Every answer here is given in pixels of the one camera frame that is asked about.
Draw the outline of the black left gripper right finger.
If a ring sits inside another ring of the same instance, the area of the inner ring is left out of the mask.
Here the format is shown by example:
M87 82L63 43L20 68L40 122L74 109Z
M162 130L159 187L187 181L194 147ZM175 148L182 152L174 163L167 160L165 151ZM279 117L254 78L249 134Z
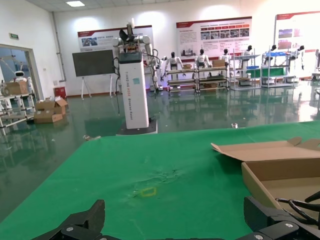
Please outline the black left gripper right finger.
M318 240L320 231L299 222L288 212L266 207L252 196L243 200L244 220L252 233L241 240Z

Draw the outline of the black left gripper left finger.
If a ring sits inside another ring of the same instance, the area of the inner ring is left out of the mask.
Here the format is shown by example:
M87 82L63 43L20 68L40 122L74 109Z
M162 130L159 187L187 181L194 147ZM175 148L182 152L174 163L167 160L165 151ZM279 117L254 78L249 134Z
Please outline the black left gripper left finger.
M90 209L69 215L57 228L37 236L36 240L106 240L105 201L98 199Z

